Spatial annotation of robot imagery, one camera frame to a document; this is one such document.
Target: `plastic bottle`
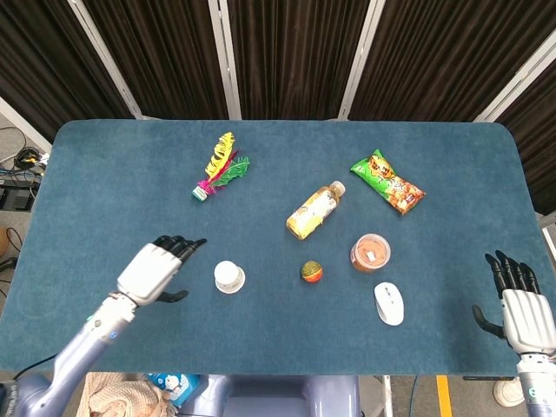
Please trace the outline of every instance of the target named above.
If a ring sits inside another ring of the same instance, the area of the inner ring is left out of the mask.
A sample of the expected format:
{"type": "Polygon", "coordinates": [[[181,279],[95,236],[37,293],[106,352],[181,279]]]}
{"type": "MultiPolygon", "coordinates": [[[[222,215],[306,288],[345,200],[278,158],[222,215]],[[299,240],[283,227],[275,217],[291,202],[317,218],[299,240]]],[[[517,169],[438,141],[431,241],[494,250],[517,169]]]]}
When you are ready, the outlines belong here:
{"type": "Polygon", "coordinates": [[[338,207],[345,192],[346,187],[339,181],[322,187],[288,218],[286,227],[298,239],[305,239],[338,207]]]}

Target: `white pole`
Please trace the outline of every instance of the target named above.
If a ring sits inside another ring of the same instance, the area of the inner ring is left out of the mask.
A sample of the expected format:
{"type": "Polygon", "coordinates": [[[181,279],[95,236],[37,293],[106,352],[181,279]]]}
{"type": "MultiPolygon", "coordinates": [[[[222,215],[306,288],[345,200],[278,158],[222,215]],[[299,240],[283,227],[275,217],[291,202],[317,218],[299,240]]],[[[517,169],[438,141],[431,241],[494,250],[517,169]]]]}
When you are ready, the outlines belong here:
{"type": "Polygon", "coordinates": [[[475,118],[474,122],[494,122],[556,58],[556,30],[527,59],[515,76],[475,118]]]}
{"type": "Polygon", "coordinates": [[[23,116],[11,107],[2,97],[0,97],[0,113],[8,119],[14,126],[20,129],[33,143],[44,152],[49,153],[52,150],[52,144],[47,141],[43,135],[27,122],[23,116]]]}
{"type": "Polygon", "coordinates": [[[550,215],[541,215],[539,213],[537,213],[537,215],[541,216],[538,219],[540,228],[545,228],[546,226],[556,223],[556,210],[554,210],[550,215]]]}
{"type": "Polygon", "coordinates": [[[368,4],[367,15],[365,16],[365,22],[363,23],[361,35],[359,36],[359,42],[357,43],[357,49],[355,50],[354,61],[352,62],[351,71],[349,72],[344,97],[341,100],[338,120],[348,119],[349,112],[351,111],[351,105],[354,102],[355,93],[357,92],[357,87],[359,87],[361,74],[365,68],[365,63],[367,62],[368,52],[371,50],[374,34],[376,33],[379,21],[381,20],[382,9],[384,9],[385,2],[386,0],[371,0],[368,4]]]}
{"type": "Polygon", "coordinates": [[[234,45],[229,24],[227,0],[208,0],[212,30],[215,34],[216,54],[220,64],[222,86],[230,120],[242,119],[242,106],[235,73],[234,45]]]}
{"type": "Polygon", "coordinates": [[[100,32],[96,28],[95,22],[90,16],[87,7],[85,7],[83,0],[68,0],[68,3],[95,48],[96,53],[101,58],[101,61],[112,78],[112,82],[116,86],[120,96],[122,96],[123,101],[128,106],[129,112],[135,119],[143,120],[141,109],[139,109],[136,99],[133,97],[133,94],[131,94],[128,84],[123,79],[123,75],[118,69],[116,61],[114,61],[114,58],[110,54],[110,51],[100,32]]]}
{"type": "Polygon", "coordinates": [[[392,408],[392,385],[390,384],[390,375],[382,376],[382,384],[384,385],[384,417],[394,417],[392,408]]]}
{"type": "Polygon", "coordinates": [[[548,228],[543,228],[542,234],[545,236],[548,249],[553,256],[553,260],[556,262],[556,246],[554,246],[553,238],[550,236],[550,233],[548,233],[548,228]]]}

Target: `black curtain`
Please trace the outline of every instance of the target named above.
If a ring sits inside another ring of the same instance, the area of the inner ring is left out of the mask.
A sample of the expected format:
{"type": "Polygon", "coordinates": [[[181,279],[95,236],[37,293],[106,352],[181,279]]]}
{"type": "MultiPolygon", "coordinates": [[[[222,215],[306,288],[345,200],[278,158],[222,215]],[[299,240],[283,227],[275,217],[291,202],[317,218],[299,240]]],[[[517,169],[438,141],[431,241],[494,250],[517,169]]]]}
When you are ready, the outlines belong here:
{"type": "Polygon", "coordinates": [[[554,28],[554,1],[388,1],[349,118],[472,121],[554,28]]]}
{"type": "Polygon", "coordinates": [[[226,119],[206,0],[86,0],[146,116],[226,119]]]}
{"type": "Polygon", "coordinates": [[[65,1],[0,2],[0,96],[51,142],[69,120],[131,116],[65,1]]]}
{"type": "Polygon", "coordinates": [[[499,117],[518,145],[535,210],[556,210],[556,61],[499,117]]]}
{"type": "Polygon", "coordinates": [[[338,116],[368,0],[228,0],[242,118],[338,116]]]}

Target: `plastic cup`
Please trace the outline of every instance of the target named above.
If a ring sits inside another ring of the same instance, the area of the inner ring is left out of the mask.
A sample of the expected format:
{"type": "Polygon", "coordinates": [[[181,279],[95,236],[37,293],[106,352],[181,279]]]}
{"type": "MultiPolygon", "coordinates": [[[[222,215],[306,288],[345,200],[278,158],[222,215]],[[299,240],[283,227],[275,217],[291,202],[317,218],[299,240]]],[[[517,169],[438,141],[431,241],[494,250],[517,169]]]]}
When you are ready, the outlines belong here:
{"type": "Polygon", "coordinates": [[[363,235],[351,248],[352,265],[361,272],[372,273],[384,267],[390,260],[391,249],[387,240],[380,235],[363,235]]]}
{"type": "Polygon", "coordinates": [[[226,294],[233,294],[242,289],[245,283],[243,269],[231,261],[222,261],[215,268],[216,287],[226,294]]]}

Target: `yellow feather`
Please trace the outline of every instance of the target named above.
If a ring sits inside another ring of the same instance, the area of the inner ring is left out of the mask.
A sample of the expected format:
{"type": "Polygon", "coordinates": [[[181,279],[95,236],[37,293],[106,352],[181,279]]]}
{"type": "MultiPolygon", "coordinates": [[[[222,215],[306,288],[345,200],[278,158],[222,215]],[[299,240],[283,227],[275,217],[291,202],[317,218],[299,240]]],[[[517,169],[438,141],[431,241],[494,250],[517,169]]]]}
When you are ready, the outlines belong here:
{"type": "Polygon", "coordinates": [[[210,162],[205,168],[208,174],[208,179],[212,180],[218,172],[222,169],[232,153],[232,146],[234,145],[234,134],[232,132],[225,133],[220,136],[218,143],[215,146],[215,154],[211,156],[210,162]]]}

